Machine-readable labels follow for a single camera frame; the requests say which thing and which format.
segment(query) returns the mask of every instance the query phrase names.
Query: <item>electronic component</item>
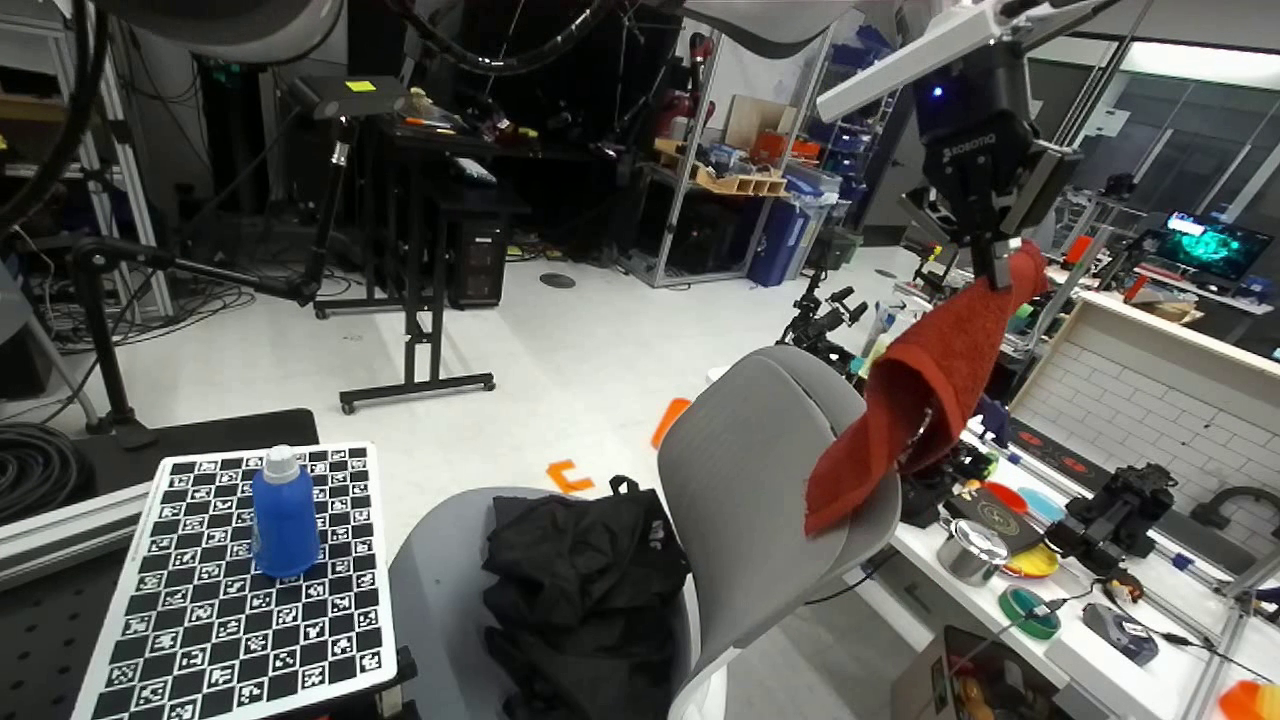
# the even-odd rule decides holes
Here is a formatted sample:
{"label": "electronic component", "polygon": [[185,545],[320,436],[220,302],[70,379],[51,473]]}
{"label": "electronic component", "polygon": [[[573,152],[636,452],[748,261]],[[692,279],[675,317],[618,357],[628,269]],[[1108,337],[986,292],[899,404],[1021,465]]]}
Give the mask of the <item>electronic component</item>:
{"label": "electronic component", "polygon": [[1117,574],[1125,554],[1153,554],[1153,524],[1171,512],[1171,475],[1159,465],[1122,466],[1097,497],[1078,497],[1070,516],[1049,524],[1066,554],[1097,574]]}
{"label": "electronic component", "polygon": [[1250,269],[1274,246],[1274,235],[1182,211],[1171,211],[1158,235],[1159,265],[1188,272],[1197,283],[1222,283],[1228,292],[1235,292]]}
{"label": "electronic component", "polygon": [[775,345],[805,349],[816,361],[831,362],[846,379],[854,379],[857,357],[846,345],[836,345],[831,333],[864,319],[868,302],[847,309],[854,286],[841,286],[830,299],[820,299],[820,292],[816,292],[820,283],[824,283],[824,272],[814,272],[805,294],[796,299],[796,317]]}
{"label": "electronic component", "polygon": [[1010,588],[1010,590],[999,590],[999,610],[1024,636],[1051,641],[1060,633],[1060,617],[1055,617],[1060,598],[1049,605],[1042,590]]}
{"label": "electronic component", "polygon": [[1122,607],[1086,605],[1086,625],[1132,664],[1153,664],[1159,657],[1158,636]]}

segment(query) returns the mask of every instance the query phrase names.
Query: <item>checkered mat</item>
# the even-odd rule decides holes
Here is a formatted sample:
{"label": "checkered mat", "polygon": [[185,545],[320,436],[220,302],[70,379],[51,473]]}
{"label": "checkered mat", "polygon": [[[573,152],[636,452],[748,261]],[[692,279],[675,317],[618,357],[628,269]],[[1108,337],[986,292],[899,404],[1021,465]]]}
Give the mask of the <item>checkered mat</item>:
{"label": "checkered mat", "polygon": [[379,457],[301,448],[316,479],[320,562],[253,573],[265,452],[165,458],[95,641],[77,714],[274,714],[396,675]]}

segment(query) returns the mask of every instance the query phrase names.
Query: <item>black stand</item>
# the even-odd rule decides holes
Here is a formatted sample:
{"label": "black stand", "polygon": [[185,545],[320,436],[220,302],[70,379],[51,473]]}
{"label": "black stand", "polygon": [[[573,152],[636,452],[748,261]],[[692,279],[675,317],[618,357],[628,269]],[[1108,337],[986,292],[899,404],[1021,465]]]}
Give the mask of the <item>black stand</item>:
{"label": "black stand", "polygon": [[125,242],[125,241],[83,235],[83,241],[57,241],[49,246],[70,250],[77,299],[83,309],[83,326],[94,337],[94,357],[106,371],[106,390],[112,404],[90,433],[94,436],[130,436],[130,443],[143,443],[148,427],[136,419],[136,412],[130,404],[125,371],[120,371],[116,345],[112,345],[112,325],[106,310],[106,286],[99,286],[106,269],[134,261],[134,265],[148,265],[148,269],[179,269],[179,272],[198,272],[198,276],[231,279],[231,283],[265,292],[265,294],[283,294],[283,299],[301,299],[301,302],[310,299],[305,283],[270,283],[258,276],[240,276],[240,272],[230,272],[217,265],[192,265],[192,261],[167,257],[159,246]]}
{"label": "black stand", "polygon": [[[372,206],[377,206],[377,183],[372,183],[372,152],[361,147],[364,125],[372,121],[357,121],[357,126],[339,116],[338,121],[338,143],[334,143],[334,165],[327,165],[327,183],[323,183],[323,201],[320,201],[320,224],[316,224],[316,250],[327,257],[327,233],[349,183],[349,167],[352,157],[361,152],[364,158],[364,216],[370,216],[370,241],[377,233],[372,224]],[[377,310],[377,309],[402,309],[396,299],[377,299],[377,265],[364,265],[364,299],[316,299],[316,319],[327,319],[338,310]]]}
{"label": "black stand", "polygon": [[[316,299],[316,319],[327,319],[338,310],[385,310],[402,309],[405,310],[405,374],[402,382],[377,382],[377,386],[352,386],[339,390],[339,412],[352,417],[357,404],[372,399],[396,399],[396,394],[425,394],[425,390],[465,390],[465,386],[483,386],[491,390],[497,379],[491,371],[470,371],[470,374],[446,374],[446,302],[447,302],[447,235],[456,218],[470,216],[519,216],[525,204],[504,204],[472,190],[453,190],[453,187],[425,187],[425,165],[442,165],[453,152],[461,157],[488,157],[491,143],[472,140],[472,137],[442,137],[442,131],[412,131],[402,125],[372,126],[372,143],[361,143],[361,165],[364,165],[364,218],[370,218],[370,257],[379,257],[385,276],[377,276],[377,261],[364,265],[364,299]],[[316,246],[323,250],[323,235],[338,218],[338,201],[339,183],[349,176],[349,157],[338,152],[323,206],[320,206],[320,235]],[[430,374],[422,374],[422,345],[432,345]]]}
{"label": "black stand", "polygon": [[[447,233],[453,233],[453,218],[461,218],[461,216],[470,216],[465,206],[465,201],[432,201],[432,216],[435,216],[435,233],[432,233],[432,250],[430,250],[430,269],[432,269],[432,283],[430,283],[430,292],[425,292],[425,283],[422,283],[422,257],[425,257],[425,216],[430,216],[430,206],[425,204],[417,204],[425,190],[422,190],[422,173],[417,167],[408,167],[408,269],[405,269],[405,286],[402,286],[402,310],[405,310],[405,379],[402,382],[379,382],[379,386],[352,386],[352,390],[339,390],[339,406],[343,406],[343,417],[352,417],[357,412],[357,404],[370,404],[370,399],[392,399],[392,394],[425,394],[425,390],[456,390],[456,386],[483,386],[483,390],[491,390],[497,386],[497,379],[491,379],[491,371],[472,371],[472,374],[446,374],[446,294],[447,294],[447,276],[446,276],[446,265],[447,265]],[[388,204],[392,204],[392,211],[388,211],[388,235],[396,235],[396,206],[405,206],[402,204],[402,190],[392,187],[388,190]],[[425,326],[422,319],[417,319],[417,310],[425,309],[425,294],[430,294],[430,302],[432,302],[432,326]],[[422,345],[432,345],[432,367],[430,367],[430,374],[422,379],[417,374],[417,349]]]}

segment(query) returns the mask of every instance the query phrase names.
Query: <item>table leg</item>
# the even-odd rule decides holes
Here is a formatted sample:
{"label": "table leg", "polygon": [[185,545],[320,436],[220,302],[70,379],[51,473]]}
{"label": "table leg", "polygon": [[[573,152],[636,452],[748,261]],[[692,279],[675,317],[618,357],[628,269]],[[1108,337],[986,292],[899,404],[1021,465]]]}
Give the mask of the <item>table leg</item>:
{"label": "table leg", "polygon": [[432,235],[432,379],[442,379],[446,362],[446,261],[447,261],[447,211],[435,216],[435,235]]}
{"label": "table leg", "polygon": [[405,167],[408,176],[408,261],[405,261],[405,382],[417,382],[417,345],[422,345],[422,265],[425,265],[425,204],[422,204],[422,167]]}

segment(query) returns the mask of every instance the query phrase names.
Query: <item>orange cloth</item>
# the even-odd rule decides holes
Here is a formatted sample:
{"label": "orange cloth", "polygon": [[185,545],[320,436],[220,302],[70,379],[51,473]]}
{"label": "orange cloth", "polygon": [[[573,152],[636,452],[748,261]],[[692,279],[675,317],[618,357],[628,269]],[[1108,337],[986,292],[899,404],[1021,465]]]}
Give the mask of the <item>orange cloth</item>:
{"label": "orange cloth", "polygon": [[932,309],[872,362],[868,412],[836,436],[810,475],[805,532],[847,524],[891,475],[924,412],[932,422],[906,466],[937,465],[975,412],[999,357],[1010,317],[1046,292],[1046,257],[1024,242],[1010,257],[1010,286],[975,279]]}

